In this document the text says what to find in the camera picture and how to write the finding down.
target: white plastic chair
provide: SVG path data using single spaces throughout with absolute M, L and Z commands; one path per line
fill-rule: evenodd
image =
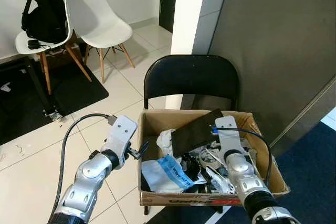
M 66 2 L 66 0 L 63 0 L 63 1 L 64 1 L 64 4 L 65 4 L 65 7 L 66 7 L 67 29 L 68 29 L 68 36 L 64 41 L 62 41 L 58 44 L 53 44 L 53 43 L 47 43 L 47 42 L 40 41 L 40 45 L 42 45 L 42 47 L 40 47 L 38 49 L 29 49 L 28 48 L 28 41 L 31 40 L 32 38 L 29 38 L 25 31 L 21 31 L 16 36 L 16 39 L 15 39 L 16 50 L 19 52 L 19 54 L 22 54 L 22 55 L 37 54 L 39 56 L 39 61 L 40 61 L 40 64 L 41 64 L 42 71 L 44 71 L 45 76 L 46 76 L 47 89 L 48 89 L 49 94 L 51 94 L 51 85 L 50 85 L 48 62 L 47 62 L 47 57 L 46 57 L 45 51 L 49 50 L 49 49 L 59 47 L 63 44 L 65 44 L 65 48 L 67 49 L 67 51 L 69 52 L 69 54 L 71 55 L 71 57 L 75 61 L 75 63 L 78 65 L 80 70 L 82 70 L 82 72 L 85 74 L 85 76 L 88 78 L 88 80 L 90 82 L 92 82 L 89 74 L 86 72 L 83 65 L 77 59 L 77 57 L 76 57 L 75 53 L 73 52 L 71 46 L 67 43 L 67 41 L 70 39 L 70 37 L 72 35 L 73 28 L 71 26 L 70 19 L 69 19 L 69 11 L 68 11 L 68 8 L 67 8 L 67 2 Z
M 130 65 L 135 67 L 123 45 L 123 42 L 132 36 L 132 28 L 113 12 L 107 0 L 67 0 L 67 2 L 75 32 L 87 43 L 85 64 L 90 48 L 99 48 L 101 80 L 103 83 L 103 48 L 112 47 L 115 53 L 115 46 L 118 45 Z

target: backpack strap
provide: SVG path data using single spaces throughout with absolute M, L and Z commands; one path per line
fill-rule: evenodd
M 27 31 L 27 17 L 28 17 L 28 12 L 29 12 L 29 8 L 30 8 L 30 5 L 32 3 L 32 0 L 27 0 L 26 2 L 26 5 L 25 5 L 25 8 L 23 10 L 23 13 L 22 13 L 22 19 L 21 19 L 21 28 L 22 30 L 24 31 Z

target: white tile floor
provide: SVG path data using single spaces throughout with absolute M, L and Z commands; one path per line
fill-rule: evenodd
M 104 60 L 110 95 L 97 103 L 0 146 L 0 223 L 45 224 L 54 202 L 60 161 L 61 140 L 69 125 L 82 115 L 101 112 L 125 114 L 137 121 L 143 109 L 143 79 L 148 67 L 168 55 L 172 35 L 157 25 L 134 30 L 125 42 L 135 69 L 121 52 L 109 51 Z M 100 80 L 97 52 L 90 51 L 88 67 Z M 164 108 L 165 97 L 150 100 L 152 108 Z M 72 183 L 78 165 L 90 151 L 99 149 L 109 125 L 102 119 L 86 119 L 73 129 L 66 151 L 63 191 Z M 137 134 L 132 146 L 138 148 Z M 148 216 L 139 205 L 137 162 L 127 160 L 121 170 L 106 179 L 98 193 L 92 224 L 143 224 L 162 207 L 152 207 Z

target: black backpack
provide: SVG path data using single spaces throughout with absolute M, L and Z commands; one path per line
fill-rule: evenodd
M 63 0 L 35 0 L 37 7 L 29 12 L 32 0 L 27 0 L 22 13 L 22 30 L 27 36 L 48 43 L 60 43 L 67 37 Z

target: dark blue carpet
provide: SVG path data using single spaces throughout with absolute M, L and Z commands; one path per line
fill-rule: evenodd
M 317 124 L 292 148 L 277 158 L 291 189 L 278 199 L 302 224 L 333 224 L 335 216 L 336 131 Z M 243 208 L 231 208 L 218 224 L 250 224 Z

